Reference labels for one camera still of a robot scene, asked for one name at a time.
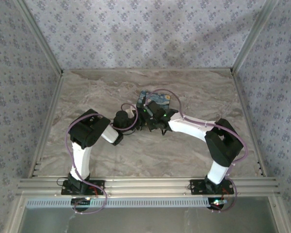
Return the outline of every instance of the marble floor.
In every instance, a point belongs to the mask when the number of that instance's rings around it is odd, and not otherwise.
[[[50,134],[41,156],[39,176],[66,176],[71,160],[64,136],[69,124],[92,108],[112,119],[124,102],[136,103],[142,90],[166,88],[180,97],[186,115],[227,119],[247,142],[248,158],[231,176],[259,175],[257,157],[233,79],[228,69],[213,70],[78,70],[65,71]],[[171,108],[177,109],[171,97]],[[100,138],[93,146],[91,176],[204,177],[212,159],[206,143],[182,133],[137,131],[116,147]]]

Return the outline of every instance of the robotic arm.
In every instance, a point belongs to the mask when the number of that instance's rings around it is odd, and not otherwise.
[[[137,105],[137,111],[138,120],[129,130],[141,130],[143,127],[147,126],[150,131],[161,129],[162,135],[165,135],[167,131],[181,132],[207,143],[211,157],[213,158],[213,163],[210,171],[205,177],[205,184],[210,192],[215,193],[217,187],[224,179],[229,166],[240,153],[243,145],[233,135],[216,127],[207,126],[207,123],[221,125],[235,132],[229,122],[225,119],[214,122],[185,116],[185,118],[192,121],[204,122],[205,125],[201,126],[200,124],[184,120],[184,117],[182,117],[177,110],[168,109],[165,111],[154,101],[151,101],[148,105]],[[80,117],[92,113],[97,112],[90,109]],[[118,111],[113,120],[113,126],[121,129],[126,128],[132,125],[135,118],[136,114],[134,118],[129,118],[125,111]],[[105,117],[93,116],[78,122],[69,132],[76,169],[86,181],[88,181],[90,177],[90,152],[98,138],[102,136],[113,145],[117,145],[123,139],[122,131],[113,129],[110,122],[111,121]],[[71,169],[68,179],[81,194],[83,194],[88,187],[79,179],[74,168]]]

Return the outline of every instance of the patterned wall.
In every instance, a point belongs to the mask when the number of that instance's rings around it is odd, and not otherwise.
[[[291,0],[281,0],[238,74],[269,175],[291,216]]]
[[[63,69],[231,67],[264,0],[26,0]]]
[[[0,232],[28,175],[57,77],[13,0],[0,0]]]

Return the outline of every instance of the purple cable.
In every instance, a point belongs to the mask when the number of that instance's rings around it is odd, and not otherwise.
[[[153,95],[153,94],[154,94],[155,92],[157,92],[157,91],[167,91],[167,92],[171,93],[174,97],[176,97],[176,99],[177,99],[178,102],[179,102],[179,113],[180,113],[180,115],[182,116],[182,118],[183,118],[184,120],[186,120],[186,121],[188,121],[188,122],[190,122],[190,123],[194,123],[194,124],[197,124],[197,125],[201,125],[201,126],[211,126],[211,127],[216,127],[216,128],[221,129],[221,130],[224,130],[224,131],[230,133],[231,135],[233,135],[234,137],[236,137],[236,138],[237,138],[237,139],[242,143],[242,145],[243,145],[243,148],[244,148],[244,155],[243,155],[243,157],[234,160],[234,161],[233,161],[234,163],[232,163],[233,165],[235,165],[235,163],[241,162],[242,160],[244,160],[244,159],[248,156],[249,151],[248,151],[247,144],[246,144],[246,142],[245,142],[245,141],[244,141],[244,140],[243,140],[243,139],[242,139],[242,138],[241,138],[237,133],[235,133],[235,132],[233,132],[232,130],[230,130],[230,129],[224,127],[224,126],[221,126],[221,125],[212,124],[212,123],[206,123],[206,124],[205,124],[205,123],[202,122],[202,121],[195,121],[195,120],[190,120],[190,119],[186,118],[186,117],[184,116],[183,112],[182,112],[182,103],[181,103],[180,98],[179,98],[179,97],[178,97],[174,92],[172,92],[172,91],[170,91],[170,90],[168,90],[168,89],[161,88],[161,89],[156,89],[156,90],[152,91],[152,92],[147,96],[147,98],[146,98],[146,100],[145,100],[145,105],[147,104],[147,101],[148,101],[148,99],[150,98],[150,96]],[[228,168],[228,170],[227,170],[227,172],[226,172],[227,175],[225,176],[225,179],[231,181],[231,183],[232,183],[232,185],[233,185],[233,187],[234,187],[235,198],[234,198],[234,201],[232,202],[232,204],[231,204],[229,207],[227,207],[227,208],[224,209],[224,210],[220,210],[219,212],[225,212],[225,211],[230,210],[230,209],[235,205],[235,203],[236,203],[236,199],[237,199],[237,188],[236,188],[236,185],[235,185],[235,183],[234,183],[230,178],[227,177],[227,176],[229,175],[230,171],[231,171],[231,168],[232,168],[232,166],[230,166],[230,167]]]
[[[137,120],[138,120],[138,110],[137,110],[137,108],[136,108],[133,104],[131,104],[131,103],[123,103],[123,104],[121,105],[121,109],[122,109],[122,110],[123,110],[123,106],[124,106],[125,104],[132,106],[132,107],[136,110],[136,119],[135,119],[134,123],[133,123],[131,126],[127,127],[127,128],[120,129],[120,128],[114,127],[114,126],[112,125],[112,128],[114,128],[115,130],[121,130],[121,131],[123,131],[123,130],[129,130],[129,129],[131,129],[131,128],[136,124],[136,122],[137,122]]]
[[[74,212],[75,212],[76,214],[81,214],[81,215],[89,215],[89,214],[94,214],[94,213],[99,212],[100,210],[102,210],[102,209],[106,206],[106,204],[107,204],[107,200],[108,200],[108,195],[107,195],[106,191],[105,191],[103,188],[101,188],[100,186],[98,186],[98,185],[96,185],[96,184],[89,183],[89,182],[85,181],[85,180],[81,177],[81,175],[79,174],[79,172],[78,172],[78,170],[77,170],[76,164],[75,164],[75,162],[74,162],[73,154],[72,154],[72,152],[70,151],[70,149],[69,149],[69,147],[68,147],[68,143],[67,143],[67,139],[68,139],[69,131],[71,130],[71,128],[72,128],[75,124],[77,124],[78,122],[80,122],[81,120],[84,120],[84,119],[86,119],[86,118],[93,117],[93,116],[102,116],[102,115],[101,115],[101,114],[98,114],[98,113],[92,113],[92,114],[88,114],[88,115],[86,115],[86,116],[82,116],[81,118],[79,118],[79,119],[77,119],[76,121],[74,121],[74,122],[73,122],[73,123],[68,127],[67,132],[66,132],[66,134],[65,134],[65,146],[66,146],[66,149],[68,150],[68,153],[69,153],[69,155],[70,155],[70,157],[71,157],[71,160],[72,160],[72,166],[74,167],[74,170],[75,170],[75,172],[76,172],[78,178],[79,178],[83,183],[85,183],[85,184],[87,184],[87,185],[89,185],[89,186],[92,186],[92,187],[94,187],[94,188],[100,189],[100,190],[102,191],[103,195],[106,197],[105,200],[104,200],[104,202],[103,202],[103,205],[102,205],[98,210],[91,211],[91,212],[79,212],[79,211],[77,211],[77,210],[76,210],[76,206],[79,204],[80,201],[77,202],[77,203],[75,203],[73,210],[74,210]]]

